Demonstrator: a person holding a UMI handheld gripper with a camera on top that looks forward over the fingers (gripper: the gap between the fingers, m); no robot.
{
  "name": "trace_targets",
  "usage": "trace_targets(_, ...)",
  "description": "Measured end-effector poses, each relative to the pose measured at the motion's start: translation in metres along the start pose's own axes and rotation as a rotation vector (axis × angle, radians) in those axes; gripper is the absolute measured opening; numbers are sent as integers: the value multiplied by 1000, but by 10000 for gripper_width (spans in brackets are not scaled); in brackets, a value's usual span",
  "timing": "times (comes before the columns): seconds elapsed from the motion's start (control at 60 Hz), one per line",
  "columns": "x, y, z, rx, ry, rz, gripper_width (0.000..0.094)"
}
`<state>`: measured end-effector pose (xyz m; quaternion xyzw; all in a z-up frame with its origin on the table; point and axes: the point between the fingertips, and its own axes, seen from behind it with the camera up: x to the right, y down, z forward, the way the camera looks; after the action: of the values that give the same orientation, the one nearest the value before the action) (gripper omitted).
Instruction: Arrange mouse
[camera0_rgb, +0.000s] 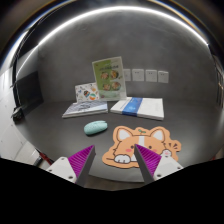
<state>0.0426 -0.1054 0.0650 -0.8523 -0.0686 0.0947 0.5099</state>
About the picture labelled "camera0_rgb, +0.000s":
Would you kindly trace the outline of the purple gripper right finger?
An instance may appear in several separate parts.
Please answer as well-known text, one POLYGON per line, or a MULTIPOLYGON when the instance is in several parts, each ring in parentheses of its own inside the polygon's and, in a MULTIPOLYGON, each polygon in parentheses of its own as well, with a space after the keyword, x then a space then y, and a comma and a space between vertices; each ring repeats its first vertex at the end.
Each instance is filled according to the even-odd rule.
POLYGON ((157 153, 143 146, 135 145, 134 154, 145 184, 152 183, 182 169, 170 153, 157 153))

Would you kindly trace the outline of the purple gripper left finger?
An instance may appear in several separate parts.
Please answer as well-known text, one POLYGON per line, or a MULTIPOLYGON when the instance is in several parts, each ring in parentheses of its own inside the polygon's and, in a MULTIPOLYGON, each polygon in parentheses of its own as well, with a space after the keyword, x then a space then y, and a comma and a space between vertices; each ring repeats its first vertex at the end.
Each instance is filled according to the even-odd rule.
POLYGON ((47 171, 83 187, 95 155, 95 146, 91 145, 70 157, 60 157, 47 171))

